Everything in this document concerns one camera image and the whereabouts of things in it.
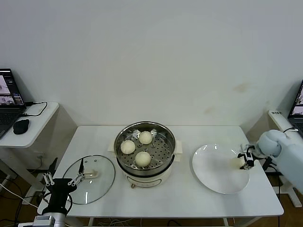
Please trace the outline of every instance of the laptop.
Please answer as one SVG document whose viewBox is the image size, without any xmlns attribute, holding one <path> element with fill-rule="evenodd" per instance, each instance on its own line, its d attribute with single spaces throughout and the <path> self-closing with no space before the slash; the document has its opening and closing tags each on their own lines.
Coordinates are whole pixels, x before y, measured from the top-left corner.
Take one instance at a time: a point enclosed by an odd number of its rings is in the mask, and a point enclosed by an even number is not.
<svg viewBox="0 0 303 227">
<path fill-rule="evenodd" d="M 26 110 L 10 69 L 0 69 L 0 138 Z"/>
</svg>

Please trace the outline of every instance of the black mouse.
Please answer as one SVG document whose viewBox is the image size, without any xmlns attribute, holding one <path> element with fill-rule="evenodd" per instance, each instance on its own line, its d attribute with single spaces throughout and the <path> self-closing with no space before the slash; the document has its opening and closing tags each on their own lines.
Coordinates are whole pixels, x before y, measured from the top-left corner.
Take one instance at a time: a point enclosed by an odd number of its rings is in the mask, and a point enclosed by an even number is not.
<svg viewBox="0 0 303 227">
<path fill-rule="evenodd" d="M 28 130 L 29 119 L 21 120 L 14 123 L 14 133 L 17 135 L 23 134 Z"/>
</svg>

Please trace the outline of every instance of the table leg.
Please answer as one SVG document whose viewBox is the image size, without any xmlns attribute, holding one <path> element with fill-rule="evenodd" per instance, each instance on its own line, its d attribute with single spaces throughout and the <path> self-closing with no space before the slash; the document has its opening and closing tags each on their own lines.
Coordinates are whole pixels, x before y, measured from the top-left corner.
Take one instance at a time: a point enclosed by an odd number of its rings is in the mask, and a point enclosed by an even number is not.
<svg viewBox="0 0 303 227">
<path fill-rule="evenodd" d="M 93 226 L 94 224 L 94 218 L 89 218 L 89 225 L 88 226 Z"/>
<path fill-rule="evenodd" d="M 43 188 L 43 185 L 30 172 L 28 172 L 28 170 L 13 152 L 6 148 L 2 148 L 0 152 L 0 159 L 30 185 L 34 186 L 38 190 Z"/>
<path fill-rule="evenodd" d="M 17 177 L 17 175 L 13 171 L 11 171 L 9 167 L 4 162 L 2 162 L 2 160 L 0 160 L 0 170 L 13 179 Z"/>
<path fill-rule="evenodd" d="M 294 186 L 284 177 L 280 176 L 280 180 L 282 181 L 283 185 L 280 187 L 280 194 L 288 194 L 290 200 L 292 201 L 294 207 L 302 207 L 302 204 L 294 192 Z M 273 187 L 276 194 L 279 193 L 279 187 Z"/>
<path fill-rule="evenodd" d="M 227 218 L 223 218 L 223 221 L 224 221 L 224 226 L 225 226 L 225 227 L 228 227 L 229 225 L 228 225 L 228 220 L 227 220 Z"/>
<path fill-rule="evenodd" d="M 258 221 L 261 217 L 252 217 L 252 218 L 241 218 L 240 221 L 235 223 L 235 227 L 247 227 L 254 223 L 255 221 Z"/>
</svg>

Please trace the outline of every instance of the steamed bun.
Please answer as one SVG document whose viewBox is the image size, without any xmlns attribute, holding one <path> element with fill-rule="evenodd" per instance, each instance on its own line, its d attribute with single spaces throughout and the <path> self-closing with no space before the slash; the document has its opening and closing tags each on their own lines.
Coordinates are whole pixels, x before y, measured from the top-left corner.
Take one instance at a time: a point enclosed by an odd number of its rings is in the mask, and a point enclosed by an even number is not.
<svg viewBox="0 0 303 227">
<path fill-rule="evenodd" d="M 123 154 L 129 155 L 134 152 L 136 145 L 131 140 L 125 140 L 121 143 L 121 151 Z"/>
<path fill-rule="evenodd" d="M 136 161 L 137 166 L 145 167 L 145 166 L 148 166 L 148 164 L 151 162 L 152 158 L 149 153 L 147 153 L 145 151 L 141 151 L 136 155 L 134 160 Z"/>
<path fill-rule="evenodd" d="M 152 134 L 149 131 L 143 131 L 139 135 L 139 141 L 142 144 L 150 144 L 152 142 Z"/>
</svg>

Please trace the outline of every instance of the cable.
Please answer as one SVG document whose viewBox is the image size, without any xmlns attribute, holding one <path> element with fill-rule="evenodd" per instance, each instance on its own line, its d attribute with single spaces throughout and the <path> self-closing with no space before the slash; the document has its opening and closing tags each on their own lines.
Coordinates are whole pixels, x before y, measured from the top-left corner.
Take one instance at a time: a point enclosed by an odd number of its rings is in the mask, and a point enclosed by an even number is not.
<svg viewBox="0 0 303 227">
<path fill-rule="evenodd" d="M 43 189 L 42 191 L 37 191 L 37 192 L 43 192 L 44 191 L 44 187 L 45 187 L 45 184 L 43 185 Z M 9 197 L 6 197 L 4 195 L 0 195 L 0 197 L 4 198 L 4 199 L 8 199 L 8 200 L 20 200 L 20 198 L 9 198 Z M 33 197 L 40 197 L 40 195 L 33 195 L 33 196 L 27 196 L 27 197 L 23 197 L 23 199 L 27 199 L 27 198 L 33 198 Z"/>
<path fill-rule="evenodd" d="M 39 159 L 40 159 L 40 166 L 39 166 L 38 168 L 34 169 L 32 172 L 30 172 L 31 174 L 32 174 L 34 171 L 36 171 L 37 169 L 41 168 L 41 166 L 42 166 L 42 156 L 39 156 Z"/>
<path fill-rule="evenodd" d="M 0 183 L 0 185 L 1 185 L 4 189 L 6 189 L 6 190 L 9 191 L 10 193 L 12 193 L 13 195 L 16 195 L 17 197 L 19 197 L 20 199 L 22 199 L 24 202 L 27 202 L 29 205 L 38 208 L 37 206 L 31 204 L 30 202 L 26 201 L 25 199 L 23 199 L 22 197 L 18 196 L 17 194 L 11 192 L 9 189 L 7 189 L 5 186 L 3 186 L 1 183 Z"/>
<path fill-rule="evenodd" d="M 8 178 L 0 178 L 0 180 L 7 180 L 7 181 L 12 182 L 12 183 L 19 189 L 21 196 L 23 196 L 21 188 L 20 188 L 14 181 L 12 181 L 12 180 L 10 180 L 10 179 L 8 179 Z"/>
<path fill-rule="evenodd" d="M 9 227 L 9 226 L 14 226 L 15 224 L 7 225 L 7 226 L 2 226 L 2 227 Z"/>
<path fill-rule="evenodd" d="M 277 169 L 274 168 L 273 166 L 269 166 L 270 168 L 273 168 L 276 173 L 278 173 Z M 280 201 L 280 187 L 281 187 L 281 184 L 280 184 L 280 178 L 279 178 L 279 175 L 277 174 L 277 177 L 278 177 L 278 184 L 279 184 L 279 190 L 278 190 L 278 199 Z M 278 216 L 278 227 L 280 227 L 280 216 Z"/>
<path fill-rule="evenodd" d="M 50 195 L 50 194 L 52 194 L 51 192 L 48 192 L 48 193 L 46 193 L 44 196 L 43 196 L 43 200 L 48 204 L 48 200 L 46 199 L 46 196 L 48 196 L 48 195 Z"/>
<path fill-rule="evenodd" d="M 47 102 L 39 102 L 39 103 L 32 103 L 32 104 L 29 104 L 29 105 L 26 105 L 26 106 L 31 106 L 31 105 L 36 105 L 36 104 L 40 104 L 40 103 L 45 103 L 45 107 L 41 110 L 41 112 L 39 114 L 27 114 L 27 113 L 24 113 L 24 114 L 21 114 L 20 117 L 27 117 L 27 116 L 33 116 L 33 117 L 37 117 L 37 116 L 40 116 L 40 114 L 42 114 L 42 112 L 46 109 L 47 107 Z"/>
<path fill-rule="evenodd" d="M 120 221 L 118 219 L 115 219 L 115 220 L 112 220 L 111 223 L 109 224 L 109 226 L 111 225 L 115 225 L 115 224 L 118 224 L 118 223 L 124 223 L 124 222 L 127 222 L 127 221 L 130 221 L 132 220 L 132 218 L 128 219 L 128 220 L 124 220 L 124 221 Z"/>
<path fill-rule="evenodd" d="M 6 218 L 0 220 L 0 222 L 2 222 L 2 221 L 11 221 L 11 222 L 14 222 L 14 220 L 6 219 Z"/>
<path fill-rule="evenodd" d="M 70 210 L 71 210 L 71 207 L 72 207 L 72 197 L 71 197 L 71 195 L 70 194 L 68 194 L 68 197 L 70 198 L 70 207 L 68 208 L 68 210 L 67 210 L 67 213 L 66 213 L 66 215 L 68 214 L 68 212 L 70 212 Z"/>
<path fill-rule="evenodd" d="M 169 220 L 168 223 L 167 223 L 167 226 L 169 226 L 169 224 L 170 224 L 171 221 L 172 221 L 172 222 L 175 222 L 178 226 L 181 226 L 181 224 L 178 223 L 178 222 L 176 222 L 175 220 Z"/>
<path fill-rule="evenodd" d="M 291 130 L 291 129 L 298 130 L 298 129 L 295 128 L 295 127 L 291 127 L 291 128 L 285 129 L 285 130 L 283 131 L 283 133 L 285 133 L 285 132 L 287 132 L 288 130 Z"/>
</svg>

